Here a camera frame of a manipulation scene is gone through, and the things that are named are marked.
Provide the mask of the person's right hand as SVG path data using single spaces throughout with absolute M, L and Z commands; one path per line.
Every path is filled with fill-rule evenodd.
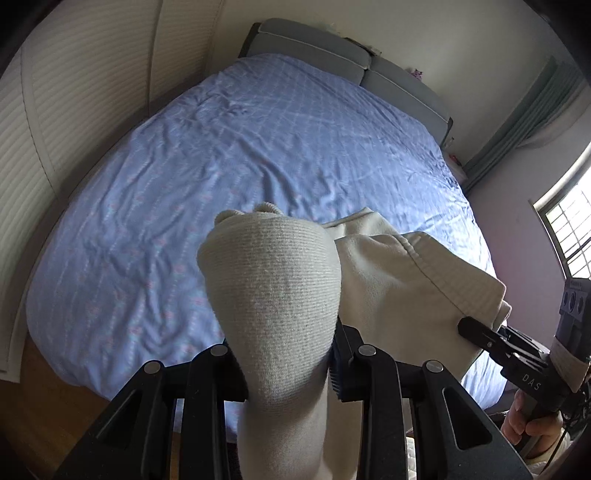
M 506 414 L 501 427 L 504 437 L 514 446 L 520 443 L 524 435 L 537 437 L 528 458 L 538 457 L 550 450 L 562 435 L 563 419 L 560 413 L 532 419 L 524 413 L 526 395 L 518 390 Z

